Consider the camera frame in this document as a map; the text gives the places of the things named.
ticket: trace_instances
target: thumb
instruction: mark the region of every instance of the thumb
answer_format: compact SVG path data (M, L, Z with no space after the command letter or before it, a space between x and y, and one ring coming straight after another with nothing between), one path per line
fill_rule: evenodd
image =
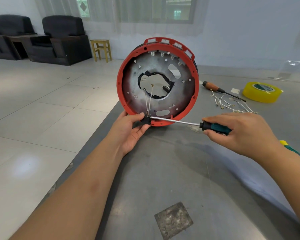
M128 121L131 121L132 123L136 122L136 121L140 121L144 118L145 114L142 112L142 113L139 113L139 114L135 114L135 115L129 115L127 116L127 120Z
M203 131L203 133L205 135L207 135L211 141L224 146L226 144L226 142L228 141L227 136L223 135L223 134L219 134L216 133L215 131L211 130L211 129L206 129Z

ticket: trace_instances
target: hand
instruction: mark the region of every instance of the hand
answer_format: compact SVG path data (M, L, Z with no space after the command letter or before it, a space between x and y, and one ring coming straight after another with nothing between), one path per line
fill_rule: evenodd
M204 133L214 142L260 162L283 148L266 121L254 113L223 113L202 118L210 123L228 126L228 136L207 129Z
M144 113L128 115L126 111L123 111L113 123L107 138L119 147L122 156L134 148L140 137L151 126L144 124L132 129L133 123L142 120L144 116Z

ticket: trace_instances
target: wooden stool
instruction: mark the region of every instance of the wooden stool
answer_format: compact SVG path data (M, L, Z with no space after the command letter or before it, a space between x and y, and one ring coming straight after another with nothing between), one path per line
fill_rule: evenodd
M92 50L94 51L94 60L97 61L97 56L96 56L96 52L98 52L99 54L99 59L101 60L101 55L100 55L100 50L103 49L104 50L104 55L105 55L105 60L106 62L108 62L108 54L110 56L110 60L112 60L111 57L111 48L110 48L110 40L90 40L91 42L91 46L92 46Z

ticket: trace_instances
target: screwdriver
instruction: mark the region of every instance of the screwdriver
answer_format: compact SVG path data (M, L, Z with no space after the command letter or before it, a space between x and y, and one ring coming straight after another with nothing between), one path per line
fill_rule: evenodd
M208 89L208 90L211 89L213 92L226 93L226 94L228 94L228 95L230 95L230 96L232 96L232 97L235 97L235 98L237 98L237 99L240 99L240 100L246 102L246 100L244 100L244 99L242 99L242 98L239 98L238 96L232 95L232 94L230 94L230 93L224 91L222 88L219 88L218 86L214 85L214 84L211 83L211 82L204 81L204 82L202 83L202 86L204 86L204 87L205 87L206 89Z
M213 130L213 131L215 131L219 134L224 134L226 136L232 131L232 129L229 129L227 126L220 125L220 124L217 124L217 123L210 123L210 122L207 122L207 121L203 121L200 124L198 124L198 123L191 123L191 122L184 122L184 121L179 121L179 120L165 119L165 118L154 117L154 116L151 116L150 118L151 119L157 119L157 120L176 122L176 123L186 124L186 125L195 125L195 126L199 126L199 128L201 128L203 131Z

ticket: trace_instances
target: left forearm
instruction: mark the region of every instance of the left forearm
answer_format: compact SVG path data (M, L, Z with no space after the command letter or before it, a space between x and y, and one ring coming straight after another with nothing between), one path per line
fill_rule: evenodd
M105 138L11 239L94 239L121 159Z

